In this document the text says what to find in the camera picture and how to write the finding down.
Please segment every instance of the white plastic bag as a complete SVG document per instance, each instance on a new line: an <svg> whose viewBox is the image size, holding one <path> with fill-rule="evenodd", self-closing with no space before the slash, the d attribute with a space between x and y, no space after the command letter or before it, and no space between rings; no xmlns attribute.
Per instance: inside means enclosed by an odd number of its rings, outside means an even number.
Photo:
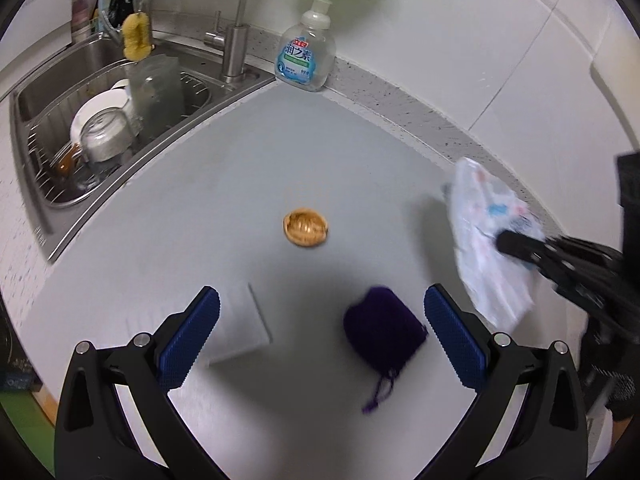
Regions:
<svg viewBox="0 0 640 480"><path fill-rule="evenodd" d="M456 263L475 308L498 330L510 332L531 308L533 269L495 248L504 229L544 240L529 206L481 164L461 158L450 190L449 221Z"/></svg>

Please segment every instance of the stainless steel sink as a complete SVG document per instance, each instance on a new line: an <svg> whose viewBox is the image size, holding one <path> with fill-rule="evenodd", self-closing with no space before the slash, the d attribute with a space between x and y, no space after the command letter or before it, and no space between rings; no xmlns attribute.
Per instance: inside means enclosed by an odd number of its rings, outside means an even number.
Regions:
<svg viewBox="0 0 640 480"><path fill-rule="evenodd" d="M194 126L274 80L273 75L247 66L244 80L224 83L220 56L167 41L156 42L153 55L157 54L180 62L185 115L92 189L79 187L77 179L56 171L55 160L69 144L69 126L80 107L126 77L129 61L123 59L120 47L107 36L89 38L46 62L12 92L18 180L34 233L50 262L139 168Z"/></svg>

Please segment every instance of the purple velvet pouch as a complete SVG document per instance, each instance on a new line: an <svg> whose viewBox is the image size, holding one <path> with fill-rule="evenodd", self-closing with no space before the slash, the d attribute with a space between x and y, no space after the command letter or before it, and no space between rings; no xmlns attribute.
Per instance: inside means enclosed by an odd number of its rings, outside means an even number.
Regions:
<svg viewBox="0 0 640 480"><path fill-rule="evenodd" d="M358 355L380 374L372 399L362 409L371 413L391 395L400 371L427 339L427 328L389 288L374 286L347 309L344 332Z"/></svg>

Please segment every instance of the drawstring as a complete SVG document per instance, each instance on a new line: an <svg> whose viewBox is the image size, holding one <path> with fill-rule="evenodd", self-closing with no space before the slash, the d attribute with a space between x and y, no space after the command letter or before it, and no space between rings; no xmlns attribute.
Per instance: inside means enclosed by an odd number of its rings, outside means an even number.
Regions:
<svg viewBox="0 0 640 480"><path fill-rule="evenodd" d="M371 400L364 405L362 413L364 413L365 415L369 415L369 413L374 412L378 408L380 402L384 402L385 400L387 400L391 395L391 392L394 390L395 380L396 373L393 370L386 376L380 376L378 384L376 385L376 391L373 394L373 397L371 397ZM384 381L389 382L389 389L384 394L380 394L380 390L382 390L382 383Z"/></svg>

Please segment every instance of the dish soap bottle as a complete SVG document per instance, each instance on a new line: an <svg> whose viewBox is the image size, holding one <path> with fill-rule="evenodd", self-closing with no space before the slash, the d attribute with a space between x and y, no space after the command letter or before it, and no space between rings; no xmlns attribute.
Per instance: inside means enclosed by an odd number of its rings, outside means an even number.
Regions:
<svg viewBox="0 0 640 480"><path fill-rule="evenodd" d="M275 63L278 79L309 92L322 88L335 59L334 37L327 30L331 25L327 15L331 2L313 1L300 23L282 35Z"/></svg>

